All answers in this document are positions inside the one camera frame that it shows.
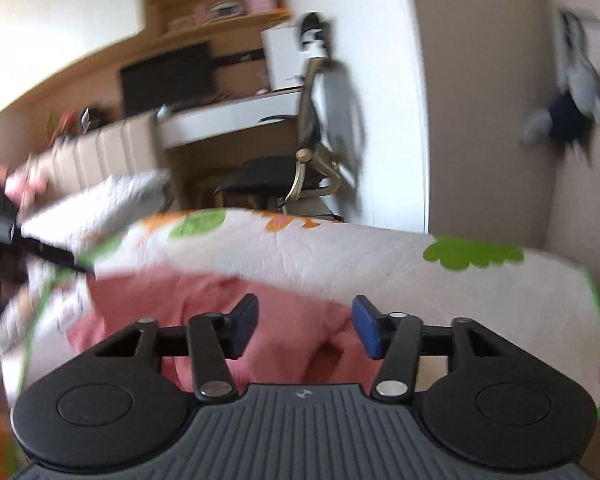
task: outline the headboard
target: headboard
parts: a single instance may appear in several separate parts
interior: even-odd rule
[[[111,175],[166,167],[154,113],[109,124],[69,145],[48,150],[27,161],[49,178],[43,201],[54,202],[94,186]]]

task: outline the desk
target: desk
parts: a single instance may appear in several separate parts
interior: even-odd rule
[[[296,115],[301,89],[275,92],[247,99],[188,110],[160,122],[158,130],[165,150],[197,140],[259,126],[272,115]]]

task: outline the white cabinet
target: white cabinet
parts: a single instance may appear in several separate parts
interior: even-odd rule
[[[0,0],[0,111],[85,56],[144,29],[144,0]]]

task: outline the wooden shelf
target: wooden shelf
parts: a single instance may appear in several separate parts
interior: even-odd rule
[[[274,10],[264,14],[248,14],[246,16],[236,16],[235,18],[225,18],[223,20],[215,20],[205,23],[194,28],[186,28],[184,30],[174,30],[163,34],[157,38],[155,43],[172,43],[179,40],[193,40],[210,34],[217,34],[227,30],[235,30],[236,28],[252,27],[254,25],[270,25],[274,27],[282,22],[286,22],[292,17],[292,13],[286,9]]]

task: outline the computer monitor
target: computer monitor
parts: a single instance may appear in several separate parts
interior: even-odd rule
[[[120,79],[127,117],[216,94],[208,42],[127,66]]]

